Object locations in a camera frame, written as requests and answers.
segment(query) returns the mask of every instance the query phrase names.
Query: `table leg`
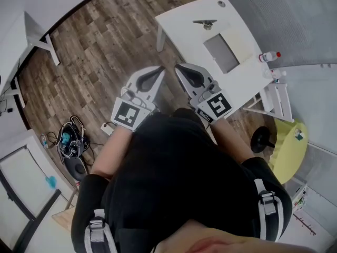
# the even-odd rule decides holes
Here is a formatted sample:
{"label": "table leg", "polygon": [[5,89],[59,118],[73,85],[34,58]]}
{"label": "table leg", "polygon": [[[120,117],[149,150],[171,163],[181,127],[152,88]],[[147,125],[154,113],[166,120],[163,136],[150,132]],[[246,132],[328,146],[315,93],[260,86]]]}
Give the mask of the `table leg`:
{"label": "table leg", "polygon": [[269,95],[269,91],[267,87],[265,87],[264,89],[260,91],[260,97],[262,100],[264,110],[266,112],[270,112],[274,108],[274,106],[273,106],[273,102],[270,99],[271,97]]}
{"label": "table leg", "polygon": [[165,44],[165,39],[166,39],[166,34],[163,31],[162,26],[159,24],[158,25],[158,33],[157,33],[157,51],[161,52],[164,48]]}
{"label": "table leg", "polygon": [[26,107],[26,104],[25,104],[25,102],[23,100],[23,97],[22,97],[22,94],[21,94],[21,90],[20,90],[20,87],[19,87],[19,82],[17,81],[16,77],[14,79],[14,82],[15,82],[16,89],[9,89],[5,93],[5,96],[8,96],[8,95],[18,95],[19,99],[20,99],[20,103],[21,103],[22,109],[24,109]]}
{"label": "table leg", "polygon": [[57,55],[56,55],[56,52],[55,52],[55,49],[54,49],[54,46],[53,46],[53,43],[51,41],[51,38],[50,38],[49,34],[46,35],[46,42],[47,43],[44,43],[44,42],[42,42],[40,40],[37,40],[36,38],[33,38],[33,37],[27,37],[27,38],[28,38],[28,41],[32,45],[34,45],[36,47],[39,47],[39,48],[42,48],[42,49],[45,49],[47,51],[50,51],[55,65],[58,65],[60,63],[60,61],[57,58]]}

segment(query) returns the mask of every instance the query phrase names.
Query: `wall outlet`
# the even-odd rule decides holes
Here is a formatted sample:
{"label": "wall outlet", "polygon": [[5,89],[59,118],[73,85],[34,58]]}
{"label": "wall outlet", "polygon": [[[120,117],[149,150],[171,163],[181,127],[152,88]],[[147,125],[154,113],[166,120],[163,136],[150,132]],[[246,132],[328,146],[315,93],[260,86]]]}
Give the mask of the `wall outlet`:
{"label": "wall outlet", "polygon": [[109,126],[107,123],[102,124],[101,129],[108,134],[109,136],[112,134],[112,132],[114,131],[114,129]]}

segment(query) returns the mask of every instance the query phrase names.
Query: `shoulder strap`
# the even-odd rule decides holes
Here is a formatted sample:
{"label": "shoulder strap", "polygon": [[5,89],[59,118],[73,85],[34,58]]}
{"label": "shoulder strap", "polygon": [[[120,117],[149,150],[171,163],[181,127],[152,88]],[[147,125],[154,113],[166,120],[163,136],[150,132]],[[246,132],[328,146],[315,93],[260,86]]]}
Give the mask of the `shoulder strap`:
{"label": "shoulder strap", "polygon": [[274,237],[274,241],[278,241],[283,230],[283,206],[281,200],[275,196],[275,192],[267,191],[262,179],[254,180],[257,192],[260,196],[258,207],[259,207],[259,216],[260,216],[260,239],[266,240],[267,231],[275,228],[275,226],[270,226],[266,220],[268,217],[278,216],[278,226],[277,226],[277,235]]}
{"label": "shoulder strap", "polygon": [[96,209],[95,218],[90,221],[90,224],[86,227],[84,232],[84,245],[87,253],[117,253],[114,238],[112,237],[110,227],[105,223],[104,209]]}

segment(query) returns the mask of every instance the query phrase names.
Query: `white buckle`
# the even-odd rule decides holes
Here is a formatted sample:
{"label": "white buckle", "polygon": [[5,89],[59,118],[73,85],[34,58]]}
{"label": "white buckle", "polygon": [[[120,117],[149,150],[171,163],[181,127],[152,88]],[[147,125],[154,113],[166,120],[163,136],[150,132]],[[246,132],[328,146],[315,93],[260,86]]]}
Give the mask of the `white buckle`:
{"label": "white buckle", "polygon": [[91,242],[104,242],[104,227],[102,219],[91,220],[90,230]]}
{"label": "white buckle", "polygon": [[262,191],[260,193],[261,204],[263,205],[264,213],[266,214],[266,216],[276,213],[276,208],[274,204],[274,201],[275,201],[274,196],[275,196],[275,192],[273,191]]}

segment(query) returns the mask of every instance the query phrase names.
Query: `plastic bottle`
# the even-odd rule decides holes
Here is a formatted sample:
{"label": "plastic bottle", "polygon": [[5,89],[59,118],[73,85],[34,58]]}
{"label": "plastic bottle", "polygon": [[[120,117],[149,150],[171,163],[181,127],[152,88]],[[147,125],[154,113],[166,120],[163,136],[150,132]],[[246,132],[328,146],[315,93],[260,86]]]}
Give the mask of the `plastic bottle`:
{"label": "plastic bottle", "polygon": [[263,54],[259,55],[259,61],[260,62],[270,62],[270,61],[274,61],[277,58],[281,57],[281,53],[280,52],[266,52]]}
{"label": "plastic bottle", "polygon": [[45,134],[41,135],[41,141],[44,149],[48,149],[47,136]]}
{"label": "plastic bottle", "polygon": [[286,71],[281,71],[279,69],[270,70],[270,73],[274,80],[278,80],[282,76],[286,76]]}
{"label": "plastic bottle", "polygon": [[274,70],[266,70],[263,73],[263,76],[266,79],[273,79],[273,80],[279,80],[282,76],[286,76],[286,71],[280,71],[279,69],[274,69]]}

